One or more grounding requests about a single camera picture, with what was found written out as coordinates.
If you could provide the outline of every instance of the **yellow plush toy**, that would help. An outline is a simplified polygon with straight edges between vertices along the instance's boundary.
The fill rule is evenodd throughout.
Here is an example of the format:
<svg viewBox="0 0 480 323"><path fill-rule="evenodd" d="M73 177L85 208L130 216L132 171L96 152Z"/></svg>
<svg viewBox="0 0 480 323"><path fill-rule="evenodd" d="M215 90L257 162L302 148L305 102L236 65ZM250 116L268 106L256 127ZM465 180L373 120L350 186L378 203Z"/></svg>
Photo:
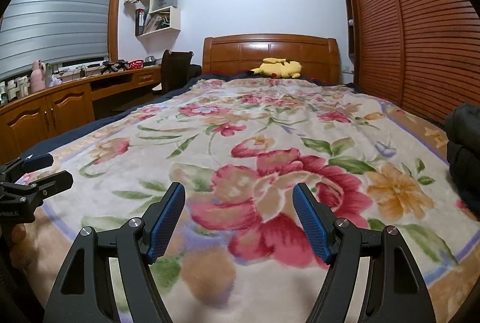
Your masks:
<svg viewBox="0 0 480 323"><path fill-rule="evenodd" d="M265 63L258 69L250 70L252 74L263 74L273 78L298 78L302 66L296 61L287 62L286 59L265 58Z"/></svg>

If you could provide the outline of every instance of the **wooden desk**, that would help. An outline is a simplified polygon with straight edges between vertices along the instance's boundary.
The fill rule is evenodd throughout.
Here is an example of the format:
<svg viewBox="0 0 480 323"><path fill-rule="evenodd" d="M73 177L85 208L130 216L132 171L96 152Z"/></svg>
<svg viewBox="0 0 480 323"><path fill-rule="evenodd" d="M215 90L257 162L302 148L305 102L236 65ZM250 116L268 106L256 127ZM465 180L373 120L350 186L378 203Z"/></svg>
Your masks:
<svg viewBox="0 0 480 323"><path fill-rule="evenodd" d="M92 101L160 83L160 68L90 76L16 100L0 108L0 163L42 140L95 120Z"/></svg>

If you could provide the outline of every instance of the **metal screw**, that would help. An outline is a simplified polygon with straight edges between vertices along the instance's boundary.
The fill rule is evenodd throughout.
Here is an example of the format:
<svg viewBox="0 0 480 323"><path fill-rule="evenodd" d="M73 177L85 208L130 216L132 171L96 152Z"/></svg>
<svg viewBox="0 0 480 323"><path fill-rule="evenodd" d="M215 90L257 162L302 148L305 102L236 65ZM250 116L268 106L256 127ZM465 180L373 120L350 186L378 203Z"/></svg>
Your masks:
<svg viewBox="0 0 480 323"><path fill-rule="evenodd" d="M141 220L140 218L132 218L132 219L130 219L130 220L128 221L128 225L129 225L130 227L132 227L133 229L134 229L135 227L140 226L141 223L142 223L142 220Z"/></svg>
<svg viewBox="0 0 480 323"><path fill-rule="evenodd" d="M80 230L80 235L83 237L86 237L87 235L90 235L92 233L92 227L83 227Z"/></svg>
<svg viewBox="0 0 480 323"><path fill-rule="evenodd" d="M398 234L398 228L395 227L395 226L387 226L387 232L390 235L396 235L396 234Z"/></svg>
<svg viewBox="0 0 480 323"><path fill-rule="evenodd" d="M345 218L338 218L337 225L340 227L348 227L350 225L350 221Z"/></svg>

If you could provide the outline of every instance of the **floral blanket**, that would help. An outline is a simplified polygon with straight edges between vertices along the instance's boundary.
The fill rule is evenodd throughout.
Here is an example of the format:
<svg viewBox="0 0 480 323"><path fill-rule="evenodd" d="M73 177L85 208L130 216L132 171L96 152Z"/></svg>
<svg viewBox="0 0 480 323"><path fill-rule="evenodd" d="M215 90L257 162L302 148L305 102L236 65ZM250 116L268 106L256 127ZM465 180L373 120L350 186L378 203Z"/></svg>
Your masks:
<svg viewBox="0 0 480 323"><path fill-rule="evenodd" d="M27 225L26 272L45 304L81 227L118 227L180 182L185 209L151 267L174 322L304 322L327 270L292 205L305 182L338 217L400 229L445 323L480 274L479 223L450 183L445 145L433 125L344 86L201 80L55 150L51 168L22 178L68 170L75 181ZM367 272L362 258L349 322ZM128 322L113 259L112 277Z"/></svg>

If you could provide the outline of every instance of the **gray zebra blind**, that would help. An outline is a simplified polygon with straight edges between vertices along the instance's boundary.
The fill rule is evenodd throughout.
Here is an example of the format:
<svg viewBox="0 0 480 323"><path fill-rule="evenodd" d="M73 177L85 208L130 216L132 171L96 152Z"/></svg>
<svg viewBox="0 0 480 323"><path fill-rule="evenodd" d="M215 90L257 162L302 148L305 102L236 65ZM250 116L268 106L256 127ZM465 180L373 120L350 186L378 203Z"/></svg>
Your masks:
<svg viewBox="0 0 480 323"><path fill-rule="evenodd" d="M110 0L12 0L0 30L0 76L35 60L58 64L108 56Z"/></svg>

